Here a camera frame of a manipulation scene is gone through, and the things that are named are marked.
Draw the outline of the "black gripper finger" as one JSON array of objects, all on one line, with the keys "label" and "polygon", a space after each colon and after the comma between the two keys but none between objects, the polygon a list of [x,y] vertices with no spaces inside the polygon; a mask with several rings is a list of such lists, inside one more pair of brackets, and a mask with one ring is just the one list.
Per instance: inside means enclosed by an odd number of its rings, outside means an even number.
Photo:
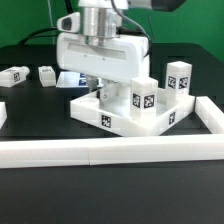
[{"label": "black gripper finger", "polygon": [[106,101],[116,96],[118,93],[118,85],[114,81],[103,80],[103,86],[97,91],[97,98],[100,101]]}]

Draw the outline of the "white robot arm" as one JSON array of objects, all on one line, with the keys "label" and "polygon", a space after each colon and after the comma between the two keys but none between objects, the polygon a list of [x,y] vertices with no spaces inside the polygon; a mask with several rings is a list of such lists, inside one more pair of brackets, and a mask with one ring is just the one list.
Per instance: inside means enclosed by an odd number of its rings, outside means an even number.
[{"label": "white robot arm", "polygon": [[151,41],[145,30],[122,27],[129,21],[123,12],[130,7],[172,12],[186,0],[79,0],[78,12],[57,21],[57,63],[60,68],[83,73],[91,89],[101,78],[98,92],[109,98],[114,84],[130,84],[149,76]]}]

